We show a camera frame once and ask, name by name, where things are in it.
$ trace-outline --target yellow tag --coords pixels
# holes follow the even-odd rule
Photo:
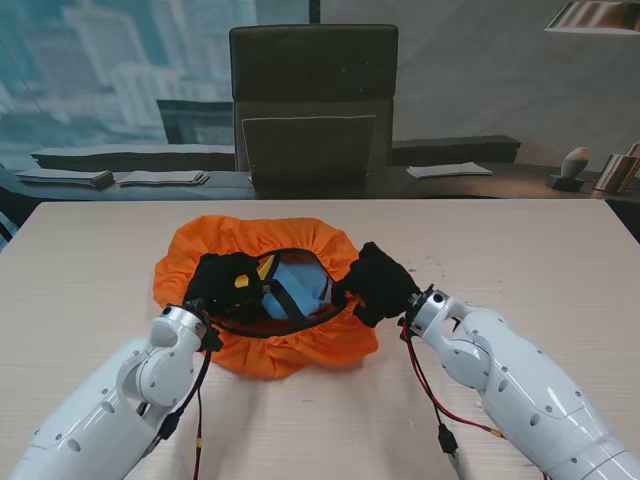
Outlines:
[[[267,261],[264,262],[260,267],[258,267],[258,276],[260,280],[264,280],[269,273],[269,269],[271,268],[271,264],[273,263],[274,255],[271,255],[267,258]],[[248,287],[249,286],[249,277],[246,275],[240,275],[236,278],[235,282],[236,288]]]

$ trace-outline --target wooden table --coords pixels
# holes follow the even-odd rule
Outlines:
[[[213,213],[313,216],[344,229],[358,248],[375,240],[419,285],[435,282],[502,312],[640,452],[640,247],[604,202],[55,203],[41,205],[0,254],[1,477],[75,386],[121,344],[148,333],[159,312],[155,262],[176,228]],[[253,382],[212,368],[201,478],[455,479],[395,322],[377,333],[379,351],[342,372],[307,368]],[[426,345],[417,350],[440,399],[488,422],[474,392],[450,380]],[[191,478],[194,407],[128,480]],[[452,428],[468,478],[540,480],[507,442]]]

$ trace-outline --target lamp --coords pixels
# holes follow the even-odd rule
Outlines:
[[[551,20],[548,32],[640,35],[640,4],[569,2]]]

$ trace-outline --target dark desk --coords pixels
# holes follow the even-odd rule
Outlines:
[[[256,200],[256,199],[412,199],[412,198],[604,198],[640,203],[640,181],[624,194],[590,193],[592,183],[582,193],[567,193],[545,186],[545,179],[558,168],[505,163],[480,163],[493,171],[492,176],[440,177],[416,180],[406,167],[390,167],[368,176],[361,185],[323,186],[319,188],[254,189],[246,172],[210,172],[211,178],[193,187],[120,187],[117,183],[104,190],[83,187],[32,185],[18,181],[15,175],[0,169],[0,187],[16,198],[30,201],[119,201],[119,200]],[[114,173],[117,179],[127,173]],[[596,172],[583,178],[595,181]]]

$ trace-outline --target blue fabric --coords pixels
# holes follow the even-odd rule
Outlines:
[[[328,277],[319,264],[287,265],[281,263],[273,278],[282,284],[305,317],[317,312],[324,303],[328,302],[331,288],[327,288],[325,296],[322,297]],[[280,303],[270,293],[267,293],[262,299],[262,306],[271,318],[277,320],[287,318]]]

